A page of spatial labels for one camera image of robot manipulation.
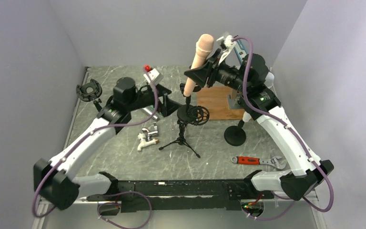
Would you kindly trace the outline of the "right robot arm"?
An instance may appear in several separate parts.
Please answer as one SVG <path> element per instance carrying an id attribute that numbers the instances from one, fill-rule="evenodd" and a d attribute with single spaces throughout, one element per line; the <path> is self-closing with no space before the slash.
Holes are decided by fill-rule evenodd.
<path id="1" fill-rule="evenodd" d="M 328 175 L 334 170 L 334 165 L 316 155 L 292 126 L 280 100 L 265 85 L 268 73 L 264 58 L 259 54 L 247 54 L 237 69 L 227 65 L 215 52 L 211 57 L 196 55 L 184 74 L 201 88 L 219 82 L 234 90 L 242 90 L 241 106 L 284 154 L 290 168 L 282 172 L 252 173 L 250 181 L 243 186 L 246 196 L 255 198 L 262 191 L 279 191 L 298 201 L 325 181 L 329 189 L 329 203 L 332 204 L 334 189 Z"/>

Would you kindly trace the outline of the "black round base clip stand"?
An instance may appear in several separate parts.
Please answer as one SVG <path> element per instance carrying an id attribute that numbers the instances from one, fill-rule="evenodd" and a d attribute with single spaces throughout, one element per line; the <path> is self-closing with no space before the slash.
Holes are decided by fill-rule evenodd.
<path id="1" fill-rule="evenodd" d="M 200 125 L 197 118 L 194 118 L 194 111 L 196 110 L 196 106 L 191 105 L 191 96 L 184 96 L 185 104 L 180 106 L 177 110 L 178 121 L 177 124 L 179 127 L 191 125 Z"/>

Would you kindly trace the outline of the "black shock mount desk stand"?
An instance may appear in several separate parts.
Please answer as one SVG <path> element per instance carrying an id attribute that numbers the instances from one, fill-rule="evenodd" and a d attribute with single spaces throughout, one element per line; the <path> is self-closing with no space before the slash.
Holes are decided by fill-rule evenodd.
<path id="1" fill-rule="evenodd" d="M 76 86 L 77 97 L 84 102 L 93 102 L 96 110 L 102 109 L 100 96 L 102 95 L 102 87 L 98 81 L 90 79 L 88 83 Z"/>

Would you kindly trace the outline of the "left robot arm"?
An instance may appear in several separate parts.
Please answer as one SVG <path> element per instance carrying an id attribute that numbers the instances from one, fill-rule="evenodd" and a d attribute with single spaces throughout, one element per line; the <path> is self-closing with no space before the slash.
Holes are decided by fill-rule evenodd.
<path id="1" fill-rule="evenodd" d="M 110 101 L 90 126 L 67 148 L 50 160 L 40 159 L 33 166 L 34 199 L 43 197 L 60 210 L 67 209 L 80 197 L 101 195 L 112 200 L 118 194 L 117 179 L 106 172 L 78 177 L 77 173 L 95 151 L 130 126 L 132 112 L 153 106 L 167 117 L 181 104 L 169 99 L 171 91 L 157 84 L 138 89 L 134 79 L 120 78 Z"/>

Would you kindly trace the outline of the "grey condenser microphone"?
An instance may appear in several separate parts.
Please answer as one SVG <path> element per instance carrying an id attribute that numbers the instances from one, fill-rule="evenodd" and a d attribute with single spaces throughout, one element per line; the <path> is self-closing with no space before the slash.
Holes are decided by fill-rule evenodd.
<path id="1" fill-rule="evenodd" d="M 149 109 L 149 108 L 142 108 L 141 111 L 146 114 L 147 116 L 150 116 L 153 113 L 153 110 Z M 156 114 L 153 114 L 153 116 L 151 117 L 152 120 L 154 121 L 158 121 L 159 117 Z"/>

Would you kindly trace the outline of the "white microphone silver grille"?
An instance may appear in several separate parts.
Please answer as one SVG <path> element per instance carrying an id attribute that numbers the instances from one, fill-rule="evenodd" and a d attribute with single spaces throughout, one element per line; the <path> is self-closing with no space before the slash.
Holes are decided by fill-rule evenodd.
<path id="1" fill-rule="evenodd" d="M 274 75 L 271 72 L 268 72 L 264 82 L 265 86 L 270 89 L 274 84 L 274 79 L 275 79 Z M 250 114 L 245 111 L 243 114 L 242 121 L 246 123 L 249 122 L 250 120 L 251 120 Z"/>

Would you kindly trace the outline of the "peach pink microphone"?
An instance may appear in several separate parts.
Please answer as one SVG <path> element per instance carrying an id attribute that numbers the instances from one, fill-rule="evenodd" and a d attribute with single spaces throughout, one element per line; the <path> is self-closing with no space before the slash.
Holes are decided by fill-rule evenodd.
<path id="1" fill-rule="evenodd" d="M 213 50 L 214 37 L 210 34 L 202 34 L 195 45 L 195 55 L 191 65 L 191 69 L 198 68 L 205 63 L 206 58 Z M 183 90 L 183 95 L 189 97 L 194 91 L 196 86 L 195 81 L 191 78 L 187 78 L 186 84 Z"/>

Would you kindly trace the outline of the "black tripod shock mount stand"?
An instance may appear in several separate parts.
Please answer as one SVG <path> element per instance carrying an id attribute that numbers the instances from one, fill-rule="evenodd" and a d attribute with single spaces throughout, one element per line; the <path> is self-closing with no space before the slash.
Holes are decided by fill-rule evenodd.
<path id="1" fill-rule="evenodd" d="M 197 120 L 200 121 L 199 122 L 200 125 L 206 124 L 210 119 L 210 112 L 204 106 L 197 105 L 196 110 L 194 111 L 193 114 L 194 114 L 194 118 L 197 118 Z M 189 149 L 191 149 L 198 158 L 201 158 L 201 156 L 187 143 L 187 141 L 184 137 L 185 129 L 186 129 L 187 126 L 179 127 L 179 134 L 178 134 L 178 137 L 176 138 L 176 140 L 174 140 L 174 141 L 172 141 L 172 142 L 170 142 L 170 143 L 168 143 L 164 146 L 161 146 L 159 148 L 159 150 L 163 150 L 164 148 L 166 148 L 167 146 L 172 145 L 172 144 L 185 145 Z"/>

